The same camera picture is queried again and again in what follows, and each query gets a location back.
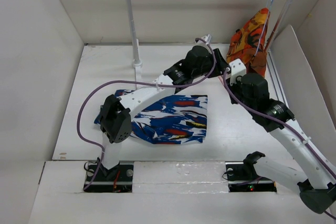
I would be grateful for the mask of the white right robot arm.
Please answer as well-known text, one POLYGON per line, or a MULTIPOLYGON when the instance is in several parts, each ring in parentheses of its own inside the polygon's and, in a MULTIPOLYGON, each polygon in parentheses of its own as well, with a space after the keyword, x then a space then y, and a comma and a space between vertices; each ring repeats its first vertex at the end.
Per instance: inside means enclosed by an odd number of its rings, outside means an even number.
POLYGON ((291 110, 269 96, 266 79, 257 73, 224 77, 224 87, 231 102, 246 109, 301 167, 301 171, 295 170, 255 151, 243 160, 244 175, 278 182, 296 193, 313 212, 325 213, 335 203, 335 166, 309 140, 291 110))

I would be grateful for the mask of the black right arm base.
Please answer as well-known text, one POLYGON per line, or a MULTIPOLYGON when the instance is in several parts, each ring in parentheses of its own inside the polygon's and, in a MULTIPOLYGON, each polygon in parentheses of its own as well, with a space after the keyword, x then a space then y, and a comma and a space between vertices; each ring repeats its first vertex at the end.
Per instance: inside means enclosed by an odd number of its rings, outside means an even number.
POLYGON ((228 182, 230 193, 277 192, 272 180, 253 174, 243 162, 225 162, 222 179, 228 182))

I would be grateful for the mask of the blue white red patterned trousers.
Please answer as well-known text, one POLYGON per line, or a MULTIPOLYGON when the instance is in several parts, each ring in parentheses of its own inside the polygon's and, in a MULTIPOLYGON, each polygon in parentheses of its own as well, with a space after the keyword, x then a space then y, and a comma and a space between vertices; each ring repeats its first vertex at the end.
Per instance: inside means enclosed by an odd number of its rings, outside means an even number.
POLYGON ((207 95, 165 97, 132 121, 131 136, 151 144, 202 143, 207 131, 207 95))

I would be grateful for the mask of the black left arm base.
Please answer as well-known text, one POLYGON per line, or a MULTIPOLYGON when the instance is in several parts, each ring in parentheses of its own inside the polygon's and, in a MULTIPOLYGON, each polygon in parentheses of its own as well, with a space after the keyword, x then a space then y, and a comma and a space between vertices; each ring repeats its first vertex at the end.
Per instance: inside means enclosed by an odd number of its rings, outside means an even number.
POLYGON ((131 193, 133 185, 134 163, 121 162, 111 170, 103 171, 101 166, 93 182, 98 162, 86 162, 86 178, 83 191, 86 193, 131 193))

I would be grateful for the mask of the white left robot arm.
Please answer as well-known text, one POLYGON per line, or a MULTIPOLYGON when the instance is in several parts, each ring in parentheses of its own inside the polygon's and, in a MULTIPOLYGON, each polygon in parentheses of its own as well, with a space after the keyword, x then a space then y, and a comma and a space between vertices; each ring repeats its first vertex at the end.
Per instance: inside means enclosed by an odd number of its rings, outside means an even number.
POLYGON ((119 145, 131 135, 131 122, 137 114, 153 103, 195 85, 194 80, 199 77, 219 76, 225 64, 218 52, 194 46, 184 59, 166 69, 151 83, 120 97, 108 96, 99 115, 100 130, 106 135, 100 176, 112 180, 117 175, 119 145))

